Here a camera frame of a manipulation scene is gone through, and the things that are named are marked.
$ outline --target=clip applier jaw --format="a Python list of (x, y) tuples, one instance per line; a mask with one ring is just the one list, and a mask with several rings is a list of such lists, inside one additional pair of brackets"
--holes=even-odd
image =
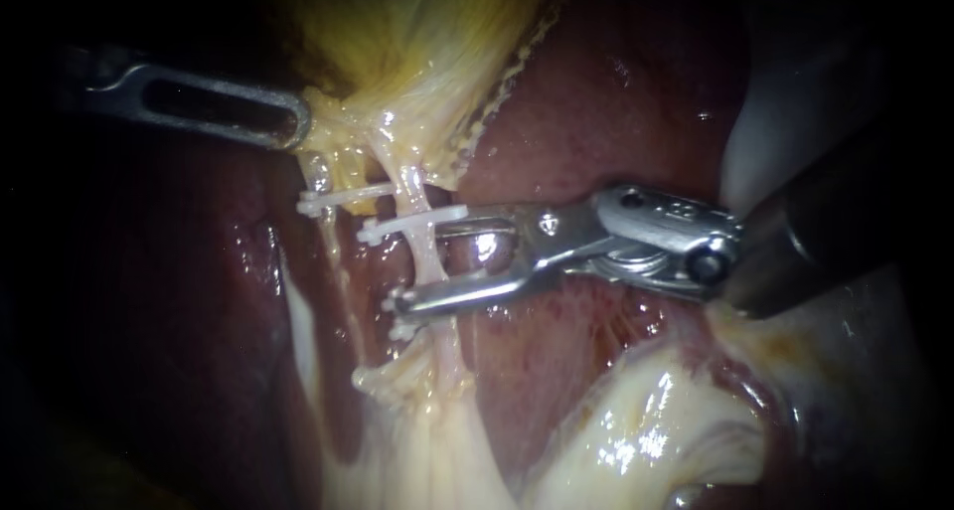
[(558, 275), (591, 274), (696, 301), (709, 299), (735, 260), (740, 226), (721, 209), (627, 184), (564, 207), (472, 207), (437, 225), (440, 238), (495, 233), (517, 239), (510, 266), (396, 288), (383, 308), (425, 323), (554, 288)]
[(443, 282), (396, 288), (384, 308), (395, 314), (398, 323), (425, 323), (552, 288), (555, 273), (563, 265), (628, 245), (600, 226), (589, 203), (471, 207), (467, 218), (437, 225), (436, 230), (443, 239), (485, 233), (512, 236), (517, 240), (513, 260), (493, 275), (481, 270)]

